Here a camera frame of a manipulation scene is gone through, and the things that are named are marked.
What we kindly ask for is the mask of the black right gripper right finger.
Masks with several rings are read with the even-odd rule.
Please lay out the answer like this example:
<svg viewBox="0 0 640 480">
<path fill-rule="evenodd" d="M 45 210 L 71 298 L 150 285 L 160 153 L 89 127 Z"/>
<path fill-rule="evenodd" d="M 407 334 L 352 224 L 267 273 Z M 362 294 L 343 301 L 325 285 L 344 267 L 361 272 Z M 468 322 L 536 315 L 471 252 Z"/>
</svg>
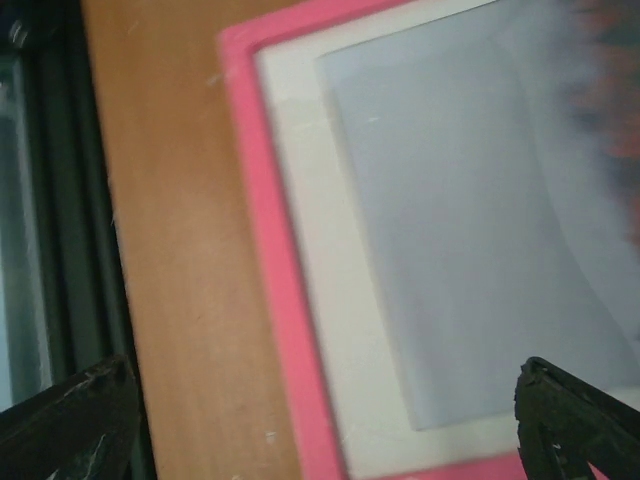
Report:
<svg viewBox="0 0 640 480">
<path fill-rule="evenodd" d="M 540 357 L 521 366 L 514 414 L 527 478 L 639 477 L 639 412 Z"/>
</svg>

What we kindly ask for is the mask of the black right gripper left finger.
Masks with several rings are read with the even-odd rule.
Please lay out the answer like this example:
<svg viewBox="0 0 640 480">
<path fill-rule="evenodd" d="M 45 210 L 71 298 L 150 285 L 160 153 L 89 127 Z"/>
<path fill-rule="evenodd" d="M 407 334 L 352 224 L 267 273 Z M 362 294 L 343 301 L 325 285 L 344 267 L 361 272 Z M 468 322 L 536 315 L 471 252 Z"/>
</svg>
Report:
<svg viewBox="0 0 640 480">
<path fill-rule="evenodd" d="M 1 477 L 121 479 L 139 426 L 130 361 L 105 358 L 1 413 Z"/>
</svg>

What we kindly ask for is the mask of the pink wooden picture frame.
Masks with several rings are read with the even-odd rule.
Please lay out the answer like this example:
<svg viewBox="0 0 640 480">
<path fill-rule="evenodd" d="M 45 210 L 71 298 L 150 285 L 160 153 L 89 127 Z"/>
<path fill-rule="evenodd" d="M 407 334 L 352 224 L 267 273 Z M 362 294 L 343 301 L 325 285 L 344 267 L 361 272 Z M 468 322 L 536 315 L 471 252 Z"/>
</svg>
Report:
<svg viewBox="0 0 640 480">
<path fill-rule="evenodd" d="M 522 478 L 532 356 L 638 406 L 637 2 L 305 1 L 220 46 L 305 478 Z"/>
</svg>

